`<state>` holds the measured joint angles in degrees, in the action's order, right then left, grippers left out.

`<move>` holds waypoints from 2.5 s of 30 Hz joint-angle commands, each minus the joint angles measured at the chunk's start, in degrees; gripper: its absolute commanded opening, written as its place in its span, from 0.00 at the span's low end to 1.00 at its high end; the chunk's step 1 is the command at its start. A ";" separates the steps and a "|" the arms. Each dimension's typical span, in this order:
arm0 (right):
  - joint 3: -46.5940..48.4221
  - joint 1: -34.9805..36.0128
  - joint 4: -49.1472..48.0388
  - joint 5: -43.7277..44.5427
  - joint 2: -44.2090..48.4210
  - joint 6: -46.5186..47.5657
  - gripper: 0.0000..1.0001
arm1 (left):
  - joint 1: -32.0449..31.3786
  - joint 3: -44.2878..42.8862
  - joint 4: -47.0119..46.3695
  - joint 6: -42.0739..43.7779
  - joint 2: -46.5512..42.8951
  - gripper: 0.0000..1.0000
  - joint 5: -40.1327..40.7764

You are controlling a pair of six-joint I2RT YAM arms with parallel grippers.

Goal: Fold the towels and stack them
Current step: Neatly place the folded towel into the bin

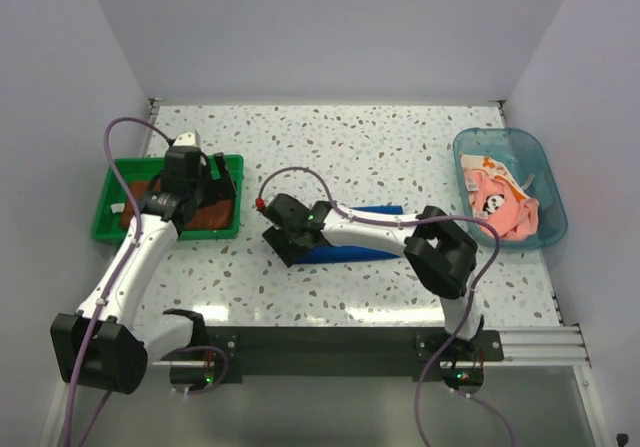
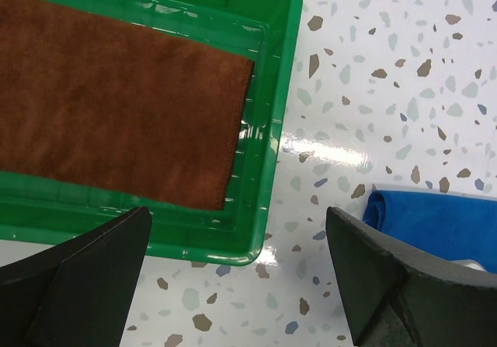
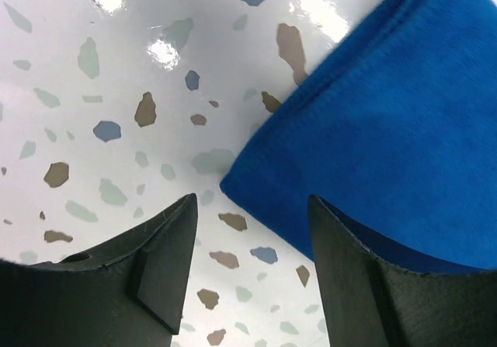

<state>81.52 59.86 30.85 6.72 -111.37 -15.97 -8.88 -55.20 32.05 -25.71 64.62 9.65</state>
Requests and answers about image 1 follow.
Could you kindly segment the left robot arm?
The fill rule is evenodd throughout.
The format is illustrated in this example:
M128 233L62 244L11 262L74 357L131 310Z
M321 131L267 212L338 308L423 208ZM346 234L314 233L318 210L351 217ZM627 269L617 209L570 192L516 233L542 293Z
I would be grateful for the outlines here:
M141 330L134 320L160 262L196 214L236 195L223 155L207 158L193 133L173 141L98 285L75 313L59 314L51 325L64 382L130 394L149 364L175 351L189 360L205 353L209 339L199 313L168 309Z

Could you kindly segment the pink panda towel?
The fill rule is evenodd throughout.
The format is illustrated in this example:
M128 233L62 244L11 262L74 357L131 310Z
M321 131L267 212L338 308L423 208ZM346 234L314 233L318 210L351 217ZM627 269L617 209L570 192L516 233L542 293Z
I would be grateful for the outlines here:
M538 231L539 201L509 176L480 169L464 172L474 217L486 221L503 240L524 241Z

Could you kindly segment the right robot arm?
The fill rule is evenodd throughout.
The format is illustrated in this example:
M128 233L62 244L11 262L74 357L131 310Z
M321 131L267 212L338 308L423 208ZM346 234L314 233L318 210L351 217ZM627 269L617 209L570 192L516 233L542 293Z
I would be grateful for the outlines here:
M319 249L406 259L417 281L440 299L449 354L464 360L480 350L484 316L475 292L485 270L477 268L478 244L456 217L433 206L414 217L342 210L328 201L307 207L287 194L258 198L256 208L271 222L264 240L288 267L306 262Z

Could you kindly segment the brown towel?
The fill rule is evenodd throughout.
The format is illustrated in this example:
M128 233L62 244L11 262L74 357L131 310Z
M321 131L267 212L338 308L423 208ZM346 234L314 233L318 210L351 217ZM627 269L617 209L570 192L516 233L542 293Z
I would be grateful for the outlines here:
M141 200L149 181L137 180L128 184L136 200ZM200 207L195 217L187 224L186 231L226 230L231 226L234 213L234 200L222 200L213 205ZM120 215L118 226L127 229L133 217L133 207L126 200L124 211Z

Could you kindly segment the blue towel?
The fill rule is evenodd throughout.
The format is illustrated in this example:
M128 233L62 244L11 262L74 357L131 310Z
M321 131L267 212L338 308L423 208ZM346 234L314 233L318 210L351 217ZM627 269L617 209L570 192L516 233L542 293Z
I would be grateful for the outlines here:
M387 215L402 215L404 213L403 207L400 205L354 207L354 210ZM371 262L395 258L398 258L398 255L358 246L317 246L303 257L297 259L294 264Z

